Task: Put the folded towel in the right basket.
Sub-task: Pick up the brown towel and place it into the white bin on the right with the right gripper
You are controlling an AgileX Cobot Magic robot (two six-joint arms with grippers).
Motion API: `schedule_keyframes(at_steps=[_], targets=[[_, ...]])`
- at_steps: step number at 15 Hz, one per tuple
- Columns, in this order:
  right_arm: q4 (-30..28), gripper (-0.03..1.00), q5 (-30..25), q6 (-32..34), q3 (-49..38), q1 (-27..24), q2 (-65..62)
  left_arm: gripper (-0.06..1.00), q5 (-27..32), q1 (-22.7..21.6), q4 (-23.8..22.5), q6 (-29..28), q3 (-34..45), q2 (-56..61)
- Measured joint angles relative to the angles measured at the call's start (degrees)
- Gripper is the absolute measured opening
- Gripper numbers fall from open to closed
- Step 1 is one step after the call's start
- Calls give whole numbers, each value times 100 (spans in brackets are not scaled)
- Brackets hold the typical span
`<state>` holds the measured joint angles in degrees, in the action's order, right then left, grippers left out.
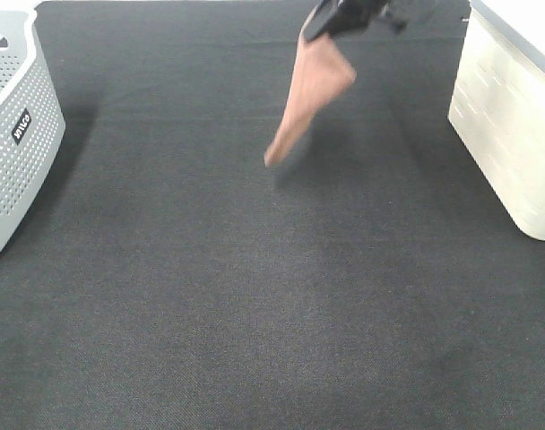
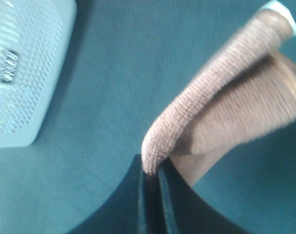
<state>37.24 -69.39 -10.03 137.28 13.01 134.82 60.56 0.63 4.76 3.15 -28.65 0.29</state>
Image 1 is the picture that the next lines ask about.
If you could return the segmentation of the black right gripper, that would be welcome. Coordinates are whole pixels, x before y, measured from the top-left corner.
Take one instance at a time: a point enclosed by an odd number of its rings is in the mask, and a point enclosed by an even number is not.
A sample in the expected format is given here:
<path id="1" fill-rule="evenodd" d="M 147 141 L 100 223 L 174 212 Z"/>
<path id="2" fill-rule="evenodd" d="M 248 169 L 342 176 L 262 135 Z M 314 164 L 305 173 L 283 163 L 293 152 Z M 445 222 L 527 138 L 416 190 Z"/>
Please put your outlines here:
<path id="1" fill-rule="evenodd" d="M 396 33 L 403 31 L 408 19 L 387 0 L 323 0 L 304 26 L 304 40 L 313 41 L 323 35 L 336 37 L 344 31 L 365 30 L 372 21 L 388 24 Z"/>

